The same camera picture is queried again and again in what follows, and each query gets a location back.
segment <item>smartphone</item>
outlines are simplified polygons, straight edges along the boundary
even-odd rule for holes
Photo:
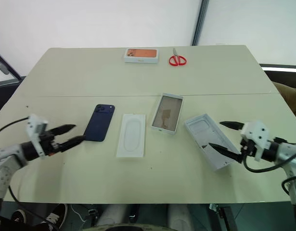
[[[183,97],[163,93],[153,118],[152,128],[175,134]]]
[[[145,57],[145,58],[155,58],[157,54],[157,50],[151,49],[129,49],[127,56],[132,57]]]
[[[115,106],[98,104],[96,105],[88,126],[85,130],[85,140],[101,142],[105,139]]]

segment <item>white table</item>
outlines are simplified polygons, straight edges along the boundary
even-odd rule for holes
[[[49,49],[20,86],[24,96],[155,96],[277,93],[246,46],[177,47],[187,65],[172,67],[172,47],[157,64],[123,61],[125,48]]]
[[[58,138],[63,142],[83,133],[98,103],[116,110],[104,142],[85,141],[65,152],[32,161],[12,179],[21,201],[50,203],[245,203],[289,200],[280,183],[282,169],[254,174],[233,163],[213,172],[183,122],[208,113],[223,120],[261,119],[271,138],[296,142],[296,119],[279,94],[186,96],[175,135],[150,127],[159,97],[35,97],[12,99],[0,113],[0,127],[30,113],[49,120],[49,128],[74,123],[77,127]],[[143,158],[117,158],[122,115],[146,114]],[[238,131],[219,126],[239,147]],[[25,123],[0,134],[0,147],[26,141]],[[266,167],[249,159],[253,167]]]
[[[254,174],[233,163],[213,172],[183,122],[208,113],[224,120],[262,120],[270,137],[296,142],[296,118],[244,46],[178,47],[186,66],[171,67],[172,48],[158,64],[125,64],[125,49],[50,49],[0,111],[0,128],[30,113],[49,127],[76,124],[58,137],[83,134],[95,105],[116,106],[103,142],[85,141],[19,170],[11,186],[24,202],[245,203],[289,200],[282,169]],[[162,92],[184,95],[175,135],[151,129]],[[116,158],[122,115],[146,115],[143,158]],[[219,126],[239,146],[238,131]],[[0,147],[27,141],[25,123],[0,134]],[[249,165],[262,168],[265,161]]]

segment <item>cable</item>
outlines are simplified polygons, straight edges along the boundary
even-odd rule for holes
[[[289,191],[286,189],[285,187],[285,184],[292,181],[292,180],[296,180],[296,176],[295,177],[289,177],[288,179],[285,179],[283,182],[282,182],[282,188],[283,190],[285,191],[286,194],[289,195]]]
[[[19,119],[19,120],[13,121],[12,123],[7,124],[6,126],[0,128],[0,132],[1,132],[2,130],[4,130],[5,128],[7,128],[8,126],[12,125],[12,124],[16,124],[16,123],[18,123],[18,122],[21,122],[21,121],[24,121],[24,120],[27,120],[27,119],[29,119],[29,117],[25,117],[25,118],[22,118],[22,119]]]
[[[79,227],[78,231],[82,230],[82,227],[84,226],[84,224],[86,224],[86,222],[82,223],[81,226]]]
[[[6,126],[0,128],[0,132],[1,132],[2,130],[4,130],[5,128],[7,128],[8,126],[12,125],[12,124],[16,124],[16,123],[18,123],[18,122],[21,122],[21,121],[24,121],[24,120],[27,120],[27,119],[29,119],[29,117],[25,117],[25,118],[22,118],[22,119],[18,119],[18,120],[16,120],[16,121],[13,121],[12,123],[7,124]],[[59,231],[59,228],[58,228],[54,223],[52,223],[52,222],[46,220],[45,218],[43,218],[43,217],[41,217],[40,215],[38,215],[38,214],[32,212],[32,211],[29,210],[26,206],[24,206],[24,205],[23,205],[23,204],[22,204],[22,203],[21,203],[21,202],[15,197],[15,195],[14,195],[14,193],[13,193],[13,191],[12,191],[12,189],[11,189],[10,186],[9,186],[9,192],[10,192],[10,194],[11,194],[13,200],[14,200],[14,201],[15,201],[15,202],[16,202],[16,203],[17,203],[22,209],[24,209],[27,213],[29,213],[29,214],[31,214],[31,215],[33,215],[33,216],[35,216],[35,217],[38,217],[38,218],[41,219],[42,221],[46,222],[48,225],[53,226],[53,228],[54,228],[56,231]]]
[[[38,214],[36,214],[36,213],[30,211],[26,206],[24,206],[21,202],[19,202],[18,199],[15,197],[15,195],[14,195],[14,193],[13,193],[13,191],[12,191],[12,189],[11,189],[10,186],[9,186],[9,192],[10,192],[10,194],[11,194],[13,200],[14,200],[14,201],[15,201],[15,202],[16,202],[21,208],[23,208],[26,212],[28,212],[29,214],[31,214],[31,215],[33,215],[33,216],[38,217],[38,218],[41,219],[42,221],[46,222],[48,225],[53,226],[53,228],[54,228],[56,231],[59,231],[58,226],[56,226],[54,223],[52,223],[52,222],[46,220],[45,218],[41,217],[40,215],[38,215]]]
[[[294,158],[296,158],[296,153],[294,155],[292,155],[291,157],[289,157],[288,159],[280,162],[279,164],[276,164],[272,167],[267,167],[267,168],[262,168],[262,169],[252,169],[250,168],[249,166],[247,166],[247,163],[246,163],[246,158],[247,158],[247,155],[244,157],[243,159],[243,164],[245,166],[245,168],[250,171],[250,172],[254,172],[254,173],[261,173],[261,172],[269,172],[269,171],[272,171],[272,170],[275,170],[275,169],[278,169],[282,166],[284,166],[285,164],[289,163],[290,161],[292,161]]]
[[[73,210],[74,213],[76,213],[76,214],[79,216],[79,218],[81,219],[82,222],[86,222],[86,221],[87,221],[87,220],[84,220],[84,219],[81,217],[81,215],[73,209],[73,206],[72,206],[72,205],[71,205],[71,209]]]

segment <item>red scissors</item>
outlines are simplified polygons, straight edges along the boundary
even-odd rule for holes
[[[186,64],[186,59],[177,54],[176,49],[173,49],[173,55],[169,58],[169,64],[172,66],[183,66]]]

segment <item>blue smartphone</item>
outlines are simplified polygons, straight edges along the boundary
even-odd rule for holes
[[[88,126],[85,130],[85,140],[101,142],[105,139],[115,106],[98,104],[96,105]]]

